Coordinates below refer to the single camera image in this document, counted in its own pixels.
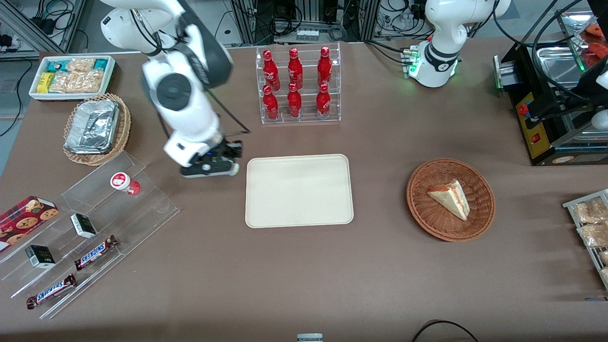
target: brown wicker basket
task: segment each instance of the brown wicker basket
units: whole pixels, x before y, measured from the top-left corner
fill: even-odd
[[[471,212],[463,221],[431,198],[430,187],[458,180]],[[486,179],[456,159],[435,159],[420,165],[407,182],[407,205],[414,219],[433,236],[462,242],[478,238],[492,224],[496,213],[494,194]]]
[[[77,155],[67,151],[64,148],[63,151],[71,161],[89,166],[99,166],[104,162],[114,159],[122,150],[125,149],[126,141],[129,139],[129,129],[131,129],[131,114],[129,113],[129,108],[126,107],[121,98],[113,94],[97,95],[95,97],[91,97],[90,99],[86,99],[83,102],[101,100],[116,101],[120,105],[119,122],[116,129],[116,136],[114,137],[114,147],[105,155]],[[70,118],[67,120],[66,128],[63,130],[63,139],[66,139],[67,134],[70,132],[72,121],[74,120],[74,114],[76,113],[77,108],[78,107],[74,108]]]

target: coca-cola bottle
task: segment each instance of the coca-cola bottle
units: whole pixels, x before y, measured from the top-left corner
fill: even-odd
[[[330,49],[327,46],[321,47],[321,58],[317,65],[318,78],[317,82],[319,86],[323,83],[330,84],[331,81],[331,60],[330,60]]]
[[[317,94],[317,117],[320,120],[325,120],[330,116],[331,96],[327,93],[327,88],[327,83],[323,83]]]
[[[304,87],[304,74],[302,70],[302,62],[298,57],[298,49],[292,47],[289,49],[289,64],[287,65],[289,71],[289,82],[294,82],[298,89]]]
[[[264,102],[264,110],[266,111],[266,116],[270,121],[278,120],[278,101],[277,97],[272,93],[272,88],[270,85],[264,85],[262,88],[264,91],[264,97],[262,98],[262,102]]]
[[[277,64],[272,60],[272,52],[265,50],[262,55],[264,56],[264,78],[266,84],[272,87],[272,90],[278,91],[281,89],[281,82],[278,80],[278,68]]]
[[[302,113],[302,96],[294,82],[289,84],[287,102],[289,103],[289,115],[294,119],[298,119]]]

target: aluminum foil container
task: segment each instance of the aluminum foil container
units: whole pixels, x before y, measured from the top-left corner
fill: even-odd
[[[112,100],[81,103],[63,147],[76,154],[106,154],[112,150],[120,105]]]

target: robotic arm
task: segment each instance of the robotic arm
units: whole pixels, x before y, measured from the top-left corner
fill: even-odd
[[[428,0],[425,14],[435,33],[430,42],[410,48],[409,77],[430,88],[446,84],[467,40],[464,24],[484,21],[494,10],[502,16],[509,5],[511,0]]]
[[[236,174],[241,142],[226,141],[219,118],[204,95],[230,77],[228,51],[185,0],[101,1],[116,7],[101,22],[106,39],[117,47],[137,49],[150,59],[143,65],[144,88],[174,129],[164,150],[182,166],[182,175]],[[174,19],[176,43],[158,32]]]

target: brown table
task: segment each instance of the brown table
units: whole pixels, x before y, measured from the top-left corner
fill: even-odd
[[[454,320],[481,341],[606,340],[608,303],[583,301],[605,292],[561,203],[606,188],[608,168],[529,166],[509,100],[494,89],[492,56],[509,47],[471,40],[454,78],[426,89],[368,46],[342,44],[343,120],[306,127],[263,127],[255,49],[230,51],[232,78],[216,93],[253,131],[243,170],[257,157],[350,161],[352,223],[279,229],[246,226],[246,172],[178,176],[140,90],[145,57],[116,55],[112,92],[133,115],[126,149],[181,212],[52,320],[0,291],[0,333],[11,334],[1,340],[294,341],[322,332],[327,342],[407,341],[430,319]],[[61,150],[73,107],[32,101],[0,209],[30,194],[55,198],[92,170]],[[406,209],[409,175],[440,157],[469,163],[492,185],[496,219],[475,241],[437,240]],[[464,336],[430,330],[424,341]]]

